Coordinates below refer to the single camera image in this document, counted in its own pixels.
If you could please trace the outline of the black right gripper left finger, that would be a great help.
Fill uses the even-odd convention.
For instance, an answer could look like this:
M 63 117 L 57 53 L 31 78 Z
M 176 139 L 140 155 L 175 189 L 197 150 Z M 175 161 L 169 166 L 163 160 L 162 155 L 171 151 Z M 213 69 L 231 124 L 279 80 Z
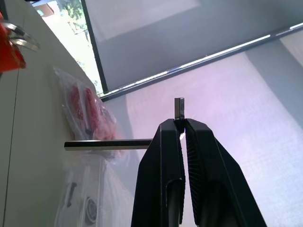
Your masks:
M 182 223 L 185 170 L 175 121 L 162 122 L 140 161 L 131 225 L 178 227 Z

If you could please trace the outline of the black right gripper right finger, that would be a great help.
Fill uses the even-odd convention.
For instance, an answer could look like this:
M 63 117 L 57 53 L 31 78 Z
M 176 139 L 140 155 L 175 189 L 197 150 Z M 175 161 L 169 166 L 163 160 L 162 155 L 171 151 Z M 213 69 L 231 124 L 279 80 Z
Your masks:
M 186 119 L 189 185 L 199 227 L 264 227 L 266 223 L 235 159 L 204 123 Z

